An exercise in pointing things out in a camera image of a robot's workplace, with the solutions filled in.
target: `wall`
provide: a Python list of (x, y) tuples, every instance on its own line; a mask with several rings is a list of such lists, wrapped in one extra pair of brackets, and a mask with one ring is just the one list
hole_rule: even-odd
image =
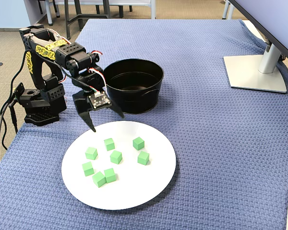
[(31, 25), (37, 23), (44, 15), (46, 15), (45, 3), (43, 1), (40, 2), (43, 14), (40, 14), (37, 0), (24, 0), (24, 4)]
[[(44, 3), (41, 5), (45, 15)], [(27, 27), (42, 17), (37, 0), (0, 0), (0, 28)]]
[(21, 28), (29, 24), (23, 0), (0, 0), (0, 28)]

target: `blue tablecloth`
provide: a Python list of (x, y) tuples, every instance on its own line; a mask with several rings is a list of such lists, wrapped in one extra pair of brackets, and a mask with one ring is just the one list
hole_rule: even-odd
[[(160, 130), (177, 156), (175, 174), (153, 200), (127, 210), (89, 207), (61, 176), (71, 143), (88, 127), (64, 83), (60, 121), (24, 124), (0, 163), (0, 229), (286, 228), (288, 94), (232, 89), (223, 56), (262, 54), (265, 44), (238, 20), (89, 20), (77, 42), (104, 53), (102, 68), (126, 58), (159, 64), (158, 105), (126, 115)], [(288, 70), (278, 64), (288, 89)], [(120, 120), (109, 109), (94, 124)]]

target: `yellow label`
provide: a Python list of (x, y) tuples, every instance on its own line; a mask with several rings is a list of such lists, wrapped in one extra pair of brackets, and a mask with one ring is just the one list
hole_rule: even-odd
[(35, 51), (43, 57), (49, 58), (51, 60), (55, 60), (55, 54), (53, 51), (46, 50), (45, 47), (41, 47), (39, 45), (36, 46)]
[(25, 56), (27, 57), (27, 66), (28, 66), (28, 69), (30, 71), (30, 73), (33, 74), (33, 65), (32, 65), (32, 61), (31, 61), (31, 53), (28, 51)]
[(55, 41), (54, 43), (45, 45), (45, 47), (46, 47), (48, 50), (51, 50), (51, 49), (53, 49), (54, 47), (62, 46), (62, 45), (65, 45), (65, 44), (67, 44), (67, 42), (62, 39), (62, 40)]

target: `floor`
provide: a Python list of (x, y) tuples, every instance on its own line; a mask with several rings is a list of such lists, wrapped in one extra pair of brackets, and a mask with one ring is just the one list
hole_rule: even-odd
[[(157, 0), (156, 1), (156, 17), (157, 19), (221, 19), (224, 9), (224, 2), (222, 0)], [(65, 21), (63, 5), (59, 6), (61, 13), (60, 18), (55, 17), (52, 10), (53, 26), (62, 36), (65, 36)], [(82, 6), (83, 13), (95, 13), (95, 6)], [(71, 16), (75, 14), (74, 6), (70, 6)], [(118, 7), (111, 7), (111, 15), (113, 18), (119, 18)], [(150, 19), (150, 8), (144, 6), (133, 6), (133, 12), (129, 12), (129, 7), (124, 7), (125, 19)], [(246, 19), (237, 10), (234, 11), (233, 19)], [(42, 22), (48, 27), (47, 20)], [(75, 41), (79, 35), (78, 25), (74, 23), (71, 25), (71, 41)], [(18, 71), (23, 57), (24, 45), (20, 39), (18, 32), (0, 32), (0, 62), (3, 66), (0, 67), (0, 109), (8, 97), (10, 90), (10, 82), (14, 74)], [(43, 68), (43, 74), (49, 73), (47, 68)], [(22, 82), (25, 88), (33, 89), (34, 85), (31, 80), (29, 71), (24, 70), (17, 77), (14, 87)], [(23, 123), (25, 116), (24, 109), (20, 105), (15, 106), (18, 127)], [(8, 133), (5, 138), (5, 145), (8, 147), (15, 136), (15, 132), (10, 119), (9, 111), (6, 113), (6, 121), (8, 126)], [(0, 147), (0, 158), (3, 157), (5, 150)]]

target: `green cube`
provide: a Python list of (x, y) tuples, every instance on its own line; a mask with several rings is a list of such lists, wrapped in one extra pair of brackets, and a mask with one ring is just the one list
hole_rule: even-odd
[(114, 173), (113, 168), (105, 170), (105, 177), (106, 177), (107, 183), (116, 181), (116, 175)]
[(98, 155), (97, 149), (92, 148), (92, 147), (88, 147), (86, 152), (85, 152), (86, 158), (90, 159), (90, 160), (95, 160), (97, 155)]
[(133, 140), (133, 146), (135, 147), (136, 150), (140, 150), (144, 148), (144, 141), (142, 138), (138, 137)]
[(114, 150), (113, 153), (111, 153), (110, 155), (110, 160), (112, 163), (119, 164), (121, 159), (123, 159), (121, 152), (118, 152), (116, 150)]
[(112, 138), (104, 140), (107, 151), (115, 149), (114, 141)]
[(107, 181), (106, 177), (102, 174), (102, 172), (98, 172), (93, 176), (93, 182), (96, 184), (98, 188), (103, 186)]
[(94, 169), (93, 169), (93, 166), (92, 166), (91, 162), (84, 163), (82, 165), (82, 168), (83, 168), (85, 176), (89, 176), (89, 175), (94, 174)]
[(148, 160), (149, 160), (149, 153), (141, 151), (138, 156), (138, 163), (147, 165)]

